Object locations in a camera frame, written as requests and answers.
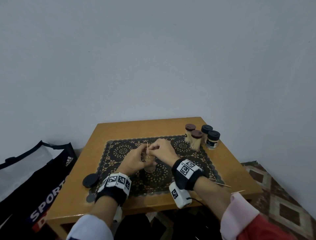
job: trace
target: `white wall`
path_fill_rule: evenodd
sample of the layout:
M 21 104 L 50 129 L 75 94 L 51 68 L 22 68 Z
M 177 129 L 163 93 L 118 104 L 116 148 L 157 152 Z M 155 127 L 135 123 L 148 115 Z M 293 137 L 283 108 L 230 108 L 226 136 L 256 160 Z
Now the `white wall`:
M 316 216 L 315 190 L 299 185 L 315 169 L 315 11 L 299 0 L 1 3 L 0 159 L 41 139 L 82 148 L 101 122 L 201 116 Z

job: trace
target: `table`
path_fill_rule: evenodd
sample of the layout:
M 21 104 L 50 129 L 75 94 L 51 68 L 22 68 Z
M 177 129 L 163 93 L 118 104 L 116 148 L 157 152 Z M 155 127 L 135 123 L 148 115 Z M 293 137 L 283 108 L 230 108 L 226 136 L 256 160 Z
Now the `table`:
M 187 123 L 196 125 L 197 129 L 201 129 L 201 126 L 206 124 L 201 117 L 98 124 L 48 211 L 47 223 L 61 239 L 66 239 L 67 232 L 72 225 L 93 207 L 94 203 L 86 202 L 88 189 L 82 185 L 82 180 L 88 174 L 96 172 L 107 141 L 182 135 L 185 133 L 184 126 Z M 252 179 L 223 142 L 219 141 L 215 151 L 205 147 L 204 149 L 225 184 L 232 187 L 231 191 L 245 190 L 241 192 L 243 197 L 251 204 L 255 204 L 262 194 L 261 187 Z M 191 197 L 201 200 L 195 192 L 191 192 Z M 197 205 L 199 203 L 193 201 L 190 206 Z M 170 193 L 145 195 L 128 198 L 123 205 L 123 214 L 156 212 L 175 208 L 177 206 Z

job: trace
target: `black lid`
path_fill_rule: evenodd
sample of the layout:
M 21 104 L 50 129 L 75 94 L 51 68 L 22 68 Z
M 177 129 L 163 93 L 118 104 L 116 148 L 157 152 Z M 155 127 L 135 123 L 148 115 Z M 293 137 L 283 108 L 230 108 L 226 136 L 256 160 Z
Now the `black lid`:
M 191 136 L 192 136 L 193 138 L 201 138 L 201 137 L 203 136 L 203 134 L 202 134 L 202 132 L 199 131 L 199 130 L 193 130 L 193 131 L 191 132 Z
M 98 175 L 96 173 L 91 173 L 83 179 L 82 185 L 84 185 L 86 188 L 91 188 L 94 187 L 98 181 Z
M 209 131 L 212 131 L 213 127 L 210 125 L 203 125 L 201 128 L 202 133 L 208 134 Z
M 221 136 L 221 134 L 217 131 L 209 131 L 209 133 L 207 134 L 207 138 L 209 140 L 213 140 L 213 141 L 219 140 L 220 136 Z
M 185 126 L 185 129 L 188 130 L 188 131 L 193 131 L 196 128 L 197 127 L 194 124 L 190 124 L 190 123 L 186 124 L 186 126 Z

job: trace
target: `adidas bag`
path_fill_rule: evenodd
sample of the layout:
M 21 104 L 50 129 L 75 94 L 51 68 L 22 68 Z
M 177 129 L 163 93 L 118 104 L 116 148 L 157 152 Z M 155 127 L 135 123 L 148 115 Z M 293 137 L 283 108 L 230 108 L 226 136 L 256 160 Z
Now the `adidas bag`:
M 0 164 L 0 236 L 54 238 L 45 216 L 76 161 L 71 143 L 40 141 Z

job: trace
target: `person's right arm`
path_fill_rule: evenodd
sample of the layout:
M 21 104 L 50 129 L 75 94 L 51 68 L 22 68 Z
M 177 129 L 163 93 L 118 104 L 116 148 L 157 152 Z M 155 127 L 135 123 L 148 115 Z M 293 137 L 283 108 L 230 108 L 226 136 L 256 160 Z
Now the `person's right arm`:
M 170 141 L 158 139 L 147 150 L 162 162 L 173 166 L 179 159 Z M 199 177 L 193 190 L 221 221 L 224 240 L 293 240 L 279 227 L 266 221 L 259 211 L 239 193 L 231 195 L 206 177 Z

